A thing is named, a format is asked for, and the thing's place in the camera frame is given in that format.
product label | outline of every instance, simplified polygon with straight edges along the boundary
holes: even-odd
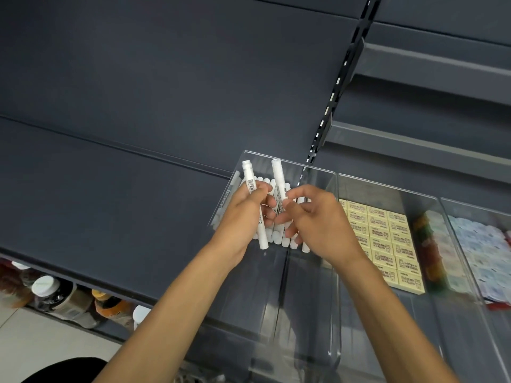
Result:
[[[410,235],[410,229],[408,228],[408,225],[404,223],[390,222],[390,231]]]
[[[380,270],[386,282],[398,283],[398,277],[394,269],[379,264],[377,264],[376,267]]]
[[[348,210],[348,219],[354,222],[367,224],[367,215],[363,213]]]
[[[371,238],[371,249],[382,251],[387,254],[393,253],[392,245],[390,244],[390,242],[376,238]]]
[[[398,270],[409,272],[415,275],[421,275],[421,268],[417,261],[409,258],[396,257]]]
[[[362,235],[369,235],[369,231],[367,229],[367,224],[357,223],[352,220],[349,221],[349,224],[352,226],[352,229],[355,233],[359,233]]]
[[[360,203],[348,202],[348,210],[367,214],[367,206]]]
[[[355,233],[355,236],[357,237],[358,243],[360,243],[361,246],[369,247],[369,237],[367,235]]]
[[[383,228],[385,230],[388,230],[388,222],[386,219],[382,219],[382,218],[378,218],[378,217],[374,217],[374,216],[369,216],[369,225],[370,226],[375,226],[375,227],[380,227],[380,228]]]
[[[405,215],[402,215],[400,213],[395,213],[395,212],[388,212],[388,220],[389,222],[400,222],[400,223],[405,223],[405,224],[408,224],[408,219],[406,218]]]
[[[411,289],[415,289],[419,292],[424,292],[424,285],[422,282],[422,278],[411,273],[406,273],[404,271],[398,272],[399,285],[407,286]]]
[[[384,230],[383,228],[370,226],[369,227],[369,235],[374,236],[375,238],[380,238],[383,240],[390,241],[390,232],[388,232],[388,230]]]
[[[407,247],[413,247],[412,238],[406,235],[398,234],[397,232],[392,232],[392,242],[405,245]]]
[[[395,269],[395,258],[392,254],[387,254],[381,251],[373,250],[373,263],[389,266],[390,268]]]
[[[415,255],[415,250],[413,247],[407,247],[403,244],[394,243],[394,255],[396,257],[405,257],[413,260],[417,260],[417,256]]]
[[[377,217],[377,218],[381,218],[381,219],[386,219],[387,211],[380,209],[380,208],[367,207],[367,215],[369,217]]]

barcode label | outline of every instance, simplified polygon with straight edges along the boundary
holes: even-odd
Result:
[[[256,190],[256,181],[255,180],[247,180],[248,191],[250,193]]]

clear acrylic bin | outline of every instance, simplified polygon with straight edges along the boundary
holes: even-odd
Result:
[[[457,202],[450,199],[442,198],[440,201],[447,215],[455,218],[468,219],[473,222],[482,223],[486,226],[494,226],[502,231],[511,230],[511,215],[509,214]],[[453,236],[456,236],[454,233],[455,227],[452,225],[452,223],[450,228],[453,231]],[[509,373],[511,371],[511,309],[493,310],[489,309],[487,306],[485,307],[483,296],[479,287],[477,287],[473,271],[469,266],[466,254],[463,251],[463,247],[461,244],[459,244],[457,237],[455,240],[458,250],[463,253],[463,265],[469,276],[472,278],[473,283],[475,284],[475,300],[477,301],[477,305],[481,307],[481,309],[477,311],[478,315],[471,311],[470,314],[467,314],[465,320],[467,323],[470,323],[469,325],[472,326],[482,324],[487,327],[489,332],[488,338],[484,341],[478,342],[477,348],[468,349],[462,354],[465,355],[465,360],[467,360],[469,357],[474,359],[474,353],[476,353],[479,360],[481,360],[481,364],[483,364],[483,362],[487,364],[487,366],[483,365],[482,367],[491,367],[495,369],[498,373],[495,373],[495,378],[491,381],[510,382],[511,379],[509,377]],[[469,372],[477,374],[477,369],[478,366],[476,365],[474,368],[470,368]],[[476,377],[471,376],[467,381],[476,380]]]
[[[342,174],[338,176],[338,193],[342,199],[405,214],[411,229],[413,222],[426,211],[439,213],[448,228],[447,236],[455,249],[454,254],[460,264],[463,262],[463,254],[437,198]],[[416,250],[420,252],[420,234],[412,232],[412,238]],[[426,279],[421,255],[419,262],[423,278]],[[426,283],[426,293],[422,295],[393,290],[461,381],[508,382],[475,282],[467,268],[462,266],[462,269],[467,281],[463,294],[439,289],[432,283]],[[338,374],[346,381],[381,381],[384,376],[376,355],[343,284],[340,292],[342,354]]]
[[[234,172],[243,177],[242,161],[250,160],[256,177],[273,179],[272,159],[244,152]],[[313,184],[337,196],[335,173],[285,160],[282,167],[291,188]],[[225,192],[201,244],[213,236],[224,198]],[[303,254],[301,245],[291,250],[270,243],[261,250],[252,240],[215,298],[188,359],[205,357],[237,376],[248,370],[252,378],[303,382],[334,372],[340,354],[337,274],[313,253]]]

white floor tile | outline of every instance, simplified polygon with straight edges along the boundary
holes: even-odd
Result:
[[[119,347],[112,341],[19,309],[0,328],[2,383],[20,383],[50,364],[73,357],[110,360]]]
[[[16,312],[16,309],[5,308],[0,305],[0,327],[3,325],[7,319]]]

